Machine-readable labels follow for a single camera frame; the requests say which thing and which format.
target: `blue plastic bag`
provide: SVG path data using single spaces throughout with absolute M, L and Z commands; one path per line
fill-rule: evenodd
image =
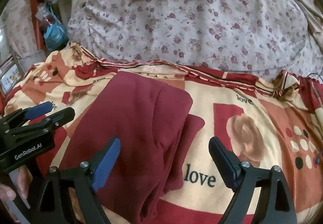
M 67 30 L 54 15 L 53 10 L 49 7 L 51 14 L 56 22 L 49 26 L 44 34 L 45 44 L 49 51 L 55 51 L 68 42 Z

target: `human hand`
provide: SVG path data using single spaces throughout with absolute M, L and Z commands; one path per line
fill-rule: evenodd
M 28 197 L 28 190 L 31 181 L 33 180 L 30 171 L 26 166 L 21 166 L 19 168 L 18 177 L 17 177 L 17 186 L 18 192 L 23 198 Z M 0 183 L 0 199 L 8 210 L 9 214 L 12 216 L 13 220 L 17 221 L 17 217 L 8 209 L 7 201 L 14 200 L 16 193 L 8 186 Z

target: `maroon fabric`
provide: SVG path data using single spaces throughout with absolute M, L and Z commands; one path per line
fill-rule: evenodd
M 186 153 L 204 126 L 188 114 L 192 103 L 184 90 L 121 71 L 82 118 L 60 168 L 89 160 L 117 136 L 121 152 L 99 201 L 132 224 L 151 220 L 159 198 L 183 186 Z

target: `cream dot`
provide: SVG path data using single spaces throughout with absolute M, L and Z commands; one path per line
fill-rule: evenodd
M 297 143 L 296 142 L 294 142 L 294 141 L 290 141 L 290 144 L 292 145 L 292 150 L 294 151 L 294 152 L 298 152 L 299 151 L 299 147 L 298 147 L 298 145 L 297 145 Z
M 316 147 L 314 146 L 314 144 L 310 140 L 308 141 L 308 146 L 312 152 L 314 152 L 316 150 Z
M 304 150 L 308 150 L 308 144 L 305 139 L 301 139 L 299 142 Z
M 296 135 L 302 135 L 302 132 L 301 132 L 301 130 L 299 129 L 299 127 L 298 126 L 294 126 L 294 133 L 296 134 Z
M 306 165 L 307 165 L 307 167 L 308 167 L 309 169 L 311 169 L 311 168 L 312 168 L 312 160 L 311 160 L 311 158 L 309 157 L 309 155 L 306 155 L 305 163 L 306 163 Z

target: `fingernail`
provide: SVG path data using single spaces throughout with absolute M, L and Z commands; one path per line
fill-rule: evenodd
M 8 198 L 10 199 L 10 200 L 14 200 L 15 199 L 15 197 L 16 197 L 16 194 L 15 194 L 15 192 L 13 192 L 12 190 L 7 190 L 7 196 L 8 196 Z

